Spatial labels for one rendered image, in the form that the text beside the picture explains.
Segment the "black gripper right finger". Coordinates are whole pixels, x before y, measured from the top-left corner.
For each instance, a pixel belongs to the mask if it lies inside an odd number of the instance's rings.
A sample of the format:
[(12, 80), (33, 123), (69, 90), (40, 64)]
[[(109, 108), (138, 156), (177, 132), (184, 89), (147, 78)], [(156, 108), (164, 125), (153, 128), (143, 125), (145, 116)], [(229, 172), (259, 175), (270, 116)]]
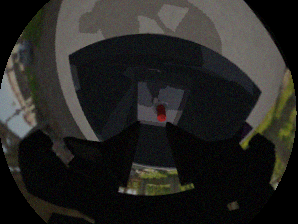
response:
[(165, 123), (165, 131), (181, 185), (192, 184), (194, 177), (205, 171), (216, 157), (230, 151), (231, 148), (237, 148), (241, 141), (239, 136), (220, 141), (198, 139), (192, 133), (170, 123)]

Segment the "dark red peg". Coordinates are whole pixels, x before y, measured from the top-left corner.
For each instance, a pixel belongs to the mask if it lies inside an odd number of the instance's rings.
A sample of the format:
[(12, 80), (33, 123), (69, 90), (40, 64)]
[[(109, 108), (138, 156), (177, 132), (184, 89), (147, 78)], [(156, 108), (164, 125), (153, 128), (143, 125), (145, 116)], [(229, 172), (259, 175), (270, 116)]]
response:
[(166, 117), (165, 117), (165, 108), (164, 105), (158, 105), (158, 116), (157, 116), (158, 121), (165, 121)]

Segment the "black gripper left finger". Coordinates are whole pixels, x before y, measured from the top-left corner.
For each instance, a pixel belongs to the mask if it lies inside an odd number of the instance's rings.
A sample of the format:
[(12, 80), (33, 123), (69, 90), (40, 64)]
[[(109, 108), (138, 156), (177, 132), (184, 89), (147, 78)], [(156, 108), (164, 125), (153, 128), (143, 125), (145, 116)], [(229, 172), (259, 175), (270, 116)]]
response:
[(80, 140), (76, 137), (64, 137), (64, 143), (73, 157), (101, 165), (109, 175), (126, 188), (130, 169), (132, 169), (133, 156), (136, 153), (138, 136), (140, 136), (140, 121), (125, 128), (124, 131), (109, 137), (105, 141)]

